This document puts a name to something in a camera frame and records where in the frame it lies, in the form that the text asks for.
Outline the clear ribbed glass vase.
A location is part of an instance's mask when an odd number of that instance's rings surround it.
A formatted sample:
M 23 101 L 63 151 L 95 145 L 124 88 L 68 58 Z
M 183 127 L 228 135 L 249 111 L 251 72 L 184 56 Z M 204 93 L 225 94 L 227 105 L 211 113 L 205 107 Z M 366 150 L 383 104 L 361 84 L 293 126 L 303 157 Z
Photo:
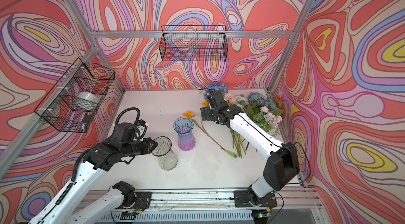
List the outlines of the clear ribbed glass vase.
M 165 171 L 173 170 L 178 164 L 178 157 L 172 151 L 172 141 L 168 137 L 157 137 L 154 142 L 158 146 L 152 151 L 152 155 L 158 158 L 159 166 Z

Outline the blue hydrangea flower stem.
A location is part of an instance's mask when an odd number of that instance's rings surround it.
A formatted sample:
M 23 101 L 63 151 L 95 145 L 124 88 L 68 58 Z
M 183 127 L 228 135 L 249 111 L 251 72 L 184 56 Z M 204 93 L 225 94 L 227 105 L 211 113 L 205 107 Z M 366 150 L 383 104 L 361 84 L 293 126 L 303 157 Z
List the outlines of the blue hydrangea flower stem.
M 209 90 L 220 91 L 222 94 L 226 94 L 229 91 L 229 88 L 225 83 L 213 83 L 206 88 L 204 97 L 209 94 Z

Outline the orange poppy flower stem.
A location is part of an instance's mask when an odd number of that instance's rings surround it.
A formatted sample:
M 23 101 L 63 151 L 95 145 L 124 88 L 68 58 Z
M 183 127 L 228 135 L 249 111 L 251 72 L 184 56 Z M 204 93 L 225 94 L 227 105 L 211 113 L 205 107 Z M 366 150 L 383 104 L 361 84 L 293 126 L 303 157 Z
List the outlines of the orange poppy flower stem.
M 187 112 L 183 113 L 182 115 L 183 115 L 184 117 L 189 118 L 189 119 L 193 122 L 193 124 L 196 125 L 196 126 L 197 126 L 208 138 L 210 138 L 216 145 L 218 145 L 218 146 L 221 148 L 222 151 L 224 151 L 225 153 L 227 153 L 229 156 L 231 156 L 231 157 L 233 157 L 233 158 L 237 158 L 237 157 L 238 157 L 237 154 L 235 154 L 234 152 L 225 149 L 221 144 L 219 144 L 219 143 L 207 132 L 207 130 L 204 128 L 202 119 L 200 120 L 200 123 L 198 123 L 198 122 L 194 119 L 195 114 L 192 113 L 191 111 L 187 111 Z

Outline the blue purple glass vase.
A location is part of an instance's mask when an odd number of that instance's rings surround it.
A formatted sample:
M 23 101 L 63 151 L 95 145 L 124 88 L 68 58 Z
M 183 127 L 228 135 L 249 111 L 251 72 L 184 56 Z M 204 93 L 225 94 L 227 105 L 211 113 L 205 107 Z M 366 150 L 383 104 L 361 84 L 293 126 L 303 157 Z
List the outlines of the blue purple glass vase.
M 196 145 L 193 135 L 194 123 L 188 117 L 180 117 L 174 122 L 174 130 L 178 133 L 178 147 L 182 151 L 190 151 Z

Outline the white purple mixed bouquet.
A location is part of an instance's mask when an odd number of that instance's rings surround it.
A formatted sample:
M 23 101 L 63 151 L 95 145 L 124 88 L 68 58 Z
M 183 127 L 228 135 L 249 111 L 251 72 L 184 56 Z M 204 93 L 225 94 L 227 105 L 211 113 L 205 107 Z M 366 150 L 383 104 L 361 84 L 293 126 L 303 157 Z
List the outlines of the white purple mixed bouquet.
M 232 114 L 232 120 L 229 123 L 230 131 L 233 139 L 233 148 L 236 150 L 236 155 L 239 158 L 242 158 L 243 153 L 245 152 L 245 147 L 243 145 L 240 123 L 243 121 L 241 118 L 236 116 L 236 112 L 239 112 L 241 115 L 244 111 L 244 108 L 248 105 L 247 99 L 243 94 L 233 95 L 229 92 L 223 94 L 224 100 L 230 106 L 229 110 Z

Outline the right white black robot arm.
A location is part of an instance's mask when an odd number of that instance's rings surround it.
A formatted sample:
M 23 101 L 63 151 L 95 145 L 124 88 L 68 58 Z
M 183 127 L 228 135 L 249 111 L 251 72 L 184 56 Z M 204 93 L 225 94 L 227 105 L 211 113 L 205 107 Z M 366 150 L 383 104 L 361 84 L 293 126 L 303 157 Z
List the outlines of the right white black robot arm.
M 213 121 L 236 131 L 244 137 L 265 161 L 264 171 L 248 187 L 251 197 L 261 199 L 274 191 L 280 191 L 300 172 L 296 146 L 284 144 L 254 123 L 238 106 L 229 106 L 220 91 L 208 91 L 208 104 L 201 108 L 203 121 Z

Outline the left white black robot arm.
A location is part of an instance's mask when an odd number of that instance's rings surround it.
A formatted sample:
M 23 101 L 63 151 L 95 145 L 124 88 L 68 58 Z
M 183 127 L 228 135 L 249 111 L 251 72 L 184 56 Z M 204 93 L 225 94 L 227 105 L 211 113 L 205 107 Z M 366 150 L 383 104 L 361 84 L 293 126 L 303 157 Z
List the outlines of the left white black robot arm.
M 144 135 L 148 124 L 140 120 L 135 123 L 116 123 L 111 136 L 84 151 L 77 159 L 71 180 L 58 194 L 30 220 L 32 224 L 94 224 L 116 208 L 143 211 L 149 207 L 138 196 L 132 185 L 120 181 L 100 199 L 84 209 L 76 211 L 79 203 L 90 189 L 117 163 L 129 164 L 128 157 L 146 155 L 158 146 Z

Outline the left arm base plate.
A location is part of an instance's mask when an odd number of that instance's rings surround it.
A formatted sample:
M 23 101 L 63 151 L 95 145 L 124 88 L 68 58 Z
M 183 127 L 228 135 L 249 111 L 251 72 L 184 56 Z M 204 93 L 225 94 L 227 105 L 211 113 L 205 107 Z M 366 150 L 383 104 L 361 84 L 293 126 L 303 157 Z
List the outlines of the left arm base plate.
M 124 194 L 124 199 L 120 208 L 146 210 L 150 207 L 152 192 L 132 191 Z

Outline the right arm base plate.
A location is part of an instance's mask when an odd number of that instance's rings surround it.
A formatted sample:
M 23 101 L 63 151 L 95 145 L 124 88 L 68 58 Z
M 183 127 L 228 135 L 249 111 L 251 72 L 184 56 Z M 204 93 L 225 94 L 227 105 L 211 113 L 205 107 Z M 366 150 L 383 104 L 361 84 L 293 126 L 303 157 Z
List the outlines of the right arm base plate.
M 230 197 L 230 200 L 234 201 L 237 208 L 265 207 L 273 209 L 274 207 L 277 207 L 276 197 L 272 192 L 260 198 L 252 191 L 236 190 L 233 192 L 233 196 Z

